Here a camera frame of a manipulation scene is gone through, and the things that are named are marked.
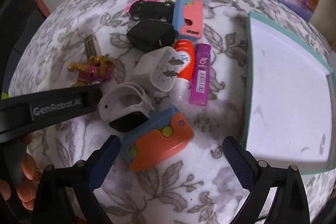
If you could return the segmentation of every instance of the smartwatch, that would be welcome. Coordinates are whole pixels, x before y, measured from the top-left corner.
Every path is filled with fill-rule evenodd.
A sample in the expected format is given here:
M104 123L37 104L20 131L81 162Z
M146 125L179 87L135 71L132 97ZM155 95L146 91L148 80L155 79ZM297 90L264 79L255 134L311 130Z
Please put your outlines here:
M111 128L126 133L148 121L154 111L152 101L138 84L119 84L99 102L100 118Z

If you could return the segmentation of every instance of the white bottle cap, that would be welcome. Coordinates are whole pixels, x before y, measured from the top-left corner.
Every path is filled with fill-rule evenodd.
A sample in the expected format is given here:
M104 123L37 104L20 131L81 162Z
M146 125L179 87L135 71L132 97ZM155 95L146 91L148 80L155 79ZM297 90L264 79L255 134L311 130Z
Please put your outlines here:
M176 78L175 83L170 90L170 103L179 107L185 101L185 95L189 88L189 81L184 78Z

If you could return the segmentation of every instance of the metal prong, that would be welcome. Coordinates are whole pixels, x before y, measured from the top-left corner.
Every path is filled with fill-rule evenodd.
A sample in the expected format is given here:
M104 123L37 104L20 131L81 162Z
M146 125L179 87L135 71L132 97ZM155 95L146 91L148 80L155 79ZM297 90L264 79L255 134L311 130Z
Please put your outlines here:
M172 66L183 65L184 62L180 59L171 59L168 61Z
M177 76L179 75L177 72L175 71L164 71L163 74L167 77L174 77L174 76Z

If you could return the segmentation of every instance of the pink toy outfit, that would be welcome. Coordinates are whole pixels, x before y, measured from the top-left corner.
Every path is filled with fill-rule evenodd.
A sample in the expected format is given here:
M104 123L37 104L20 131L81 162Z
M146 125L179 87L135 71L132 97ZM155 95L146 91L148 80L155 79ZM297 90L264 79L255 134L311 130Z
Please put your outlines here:
M99 71L98 67L89 65L89 72L88 73L79 72L77 76L77 80L85 82L85 83L91 83L91 82L96 82L96 81L100 81L100 82L110 81L112 79L112 75L111 75L112 69L111 68L108 68L106 70L106 75L103 79L100 78L98 71Z

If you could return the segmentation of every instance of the yellow dot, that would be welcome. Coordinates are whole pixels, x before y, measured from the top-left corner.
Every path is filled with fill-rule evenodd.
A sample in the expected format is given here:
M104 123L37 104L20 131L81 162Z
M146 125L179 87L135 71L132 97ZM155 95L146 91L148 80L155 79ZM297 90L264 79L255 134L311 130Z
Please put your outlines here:
M136 145L131 146L129 149L129 154L133 157L136 157L139 154L139 150Z
M172 127L164 127L162 129L162 135L166 138L170 138L174 133L174 130Z

